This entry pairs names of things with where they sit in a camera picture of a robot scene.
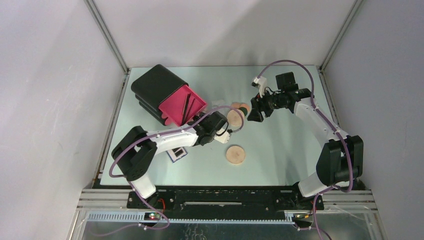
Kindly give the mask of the black mascara wand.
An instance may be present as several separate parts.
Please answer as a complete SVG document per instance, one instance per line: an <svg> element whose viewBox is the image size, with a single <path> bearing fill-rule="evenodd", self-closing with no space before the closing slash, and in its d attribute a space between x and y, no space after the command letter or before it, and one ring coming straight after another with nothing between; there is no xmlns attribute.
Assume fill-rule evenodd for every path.
<svg viewBox="0 0 424 240"><path fill-rule="evenodd" d="M188 120L189 120L189 115L190 115L190 112L192 111L192 108L193 108L194 103L195 103L195 99L193 98L193 99L191 100L190 104L188 105L187 110L186 110L186 114L185 114L185 116L184 116L184 123L187 123L187 122L188 122Z"/></svg>

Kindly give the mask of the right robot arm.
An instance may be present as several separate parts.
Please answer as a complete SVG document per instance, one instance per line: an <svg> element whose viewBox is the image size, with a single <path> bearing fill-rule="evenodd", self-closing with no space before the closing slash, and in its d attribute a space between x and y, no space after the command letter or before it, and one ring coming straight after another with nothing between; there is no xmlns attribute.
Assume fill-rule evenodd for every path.
<svg viewBox="0 0 424 240"><path fill-rule="evenodd" d="M358 136L351 136L330 120L316 104L312 92L299 88L294 73L277 75L278 90L267 89L267 79L255 77L251 85L258 88L258 94L251 99L248 121L262 122L277 109L288 109L306 124L322 150L315 172L298 182L298 191L291 194L291 204L304 209L311 202L311 196L328 187L338 185L349 187L363 174L364 142Z"/></svg>

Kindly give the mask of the black pink drawer organizer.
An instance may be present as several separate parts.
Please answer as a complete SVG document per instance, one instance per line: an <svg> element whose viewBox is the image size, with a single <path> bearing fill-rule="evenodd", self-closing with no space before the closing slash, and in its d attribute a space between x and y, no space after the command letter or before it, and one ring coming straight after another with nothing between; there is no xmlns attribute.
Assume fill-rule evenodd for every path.
<svg viewBox="0 0 424 240"><path fill-rule="evenodd" d="M162 125L167 118L159 106L179 88L188 83L161 64L155 65L132 84L130 89L135 94L138 103Z"/></svg>

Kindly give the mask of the large beige sponge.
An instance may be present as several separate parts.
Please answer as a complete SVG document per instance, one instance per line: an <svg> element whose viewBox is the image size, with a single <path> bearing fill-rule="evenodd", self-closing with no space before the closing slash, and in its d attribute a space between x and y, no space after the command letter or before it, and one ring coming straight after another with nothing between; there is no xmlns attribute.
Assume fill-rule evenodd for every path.
<svg viewBox="0 0 424 240"><path fill-rule="evenodd" d="M240 127L245 119L245 113L241 109L232 109L226 118L232 127Z"/></svg>

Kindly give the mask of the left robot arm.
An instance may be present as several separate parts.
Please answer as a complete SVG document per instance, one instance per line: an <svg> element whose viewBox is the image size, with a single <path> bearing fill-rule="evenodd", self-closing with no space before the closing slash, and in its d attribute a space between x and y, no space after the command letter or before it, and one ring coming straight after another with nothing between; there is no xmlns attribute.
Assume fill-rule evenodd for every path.
<svg viewBox="0 0 424 240"><path fill-rule="evenodd" d="M202 113L193 121L177 128L163 131L146 131L133 127L112 150L113 163L109 169L112 178L125 178L138 201L145 208L158 202L156 186L148 176L154 157L178 148L204 146L227 131L227 118L218 111Z"/></svg>

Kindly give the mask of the black thin brush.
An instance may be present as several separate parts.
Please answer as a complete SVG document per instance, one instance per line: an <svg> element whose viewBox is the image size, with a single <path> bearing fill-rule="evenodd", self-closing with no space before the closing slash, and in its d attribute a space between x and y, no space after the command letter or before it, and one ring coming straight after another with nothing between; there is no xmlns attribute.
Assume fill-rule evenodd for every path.
<svg viewBox="0 0 424 240"><path fill-rule="evenodd" d="M191 98L191 94L188 93L186 95L185 102L184 102L184 105L183 105L181 125L184 125L185 122L186 122L186 116L187 116L187 110L188 110L188 105L189 105L189 102L190 102L190 98Z"/></svg>

